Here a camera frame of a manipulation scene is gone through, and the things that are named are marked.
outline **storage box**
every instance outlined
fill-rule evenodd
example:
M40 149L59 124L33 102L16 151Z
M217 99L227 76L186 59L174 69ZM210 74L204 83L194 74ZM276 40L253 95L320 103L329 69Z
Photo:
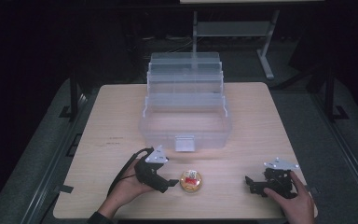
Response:
M218 53L153 53L139 127L148 147L223 147L231 120Z

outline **hand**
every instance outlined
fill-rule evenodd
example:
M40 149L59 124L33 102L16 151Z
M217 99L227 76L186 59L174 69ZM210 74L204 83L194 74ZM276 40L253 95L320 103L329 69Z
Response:
M135 160L122 176L122 180L118 181L115 188L107 196L98 212L108 218L113 218L118 208L122 205L130 203L139 195L152 191L149 186L142 184L135 176L134 166L138 162Z
M295 198L285 199L274 190L267 188L264 189L264 192L281 206L290 224L315 223L313 199L310 197L304 184L298 179L295 172L290 172L290 176L297 189L297 196Z

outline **wooden table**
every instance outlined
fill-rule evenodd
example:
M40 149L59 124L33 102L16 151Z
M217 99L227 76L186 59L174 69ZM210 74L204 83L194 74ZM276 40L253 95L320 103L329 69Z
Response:
M165 193L144 194L120 208L116 218L282 218L275 202L251 194L244 183L246 175L264 181L265 161L280 157L297 163L269 89L263 83L226 83L225 95L233 128L226 146L189 153L166 149L170 160L158 170L166 179L196 170L202 188L190 194L178 184ZM101 87L64 182L73 191L61 193L56 218L91 216L130 156L150 147L138 131L145 96L142 84Z

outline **black sleeve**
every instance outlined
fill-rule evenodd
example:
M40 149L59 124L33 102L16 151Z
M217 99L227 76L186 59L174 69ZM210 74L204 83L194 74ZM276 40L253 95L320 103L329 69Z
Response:
M107 217L104 217L98 212L94 212L92 216L87 220L89 224L114 224L112 220Z

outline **clear plastic container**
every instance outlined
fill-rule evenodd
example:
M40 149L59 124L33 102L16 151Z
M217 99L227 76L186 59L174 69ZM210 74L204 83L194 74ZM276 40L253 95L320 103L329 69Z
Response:
M218 53L154 53L140 131L149 147L220 148L231 120Z

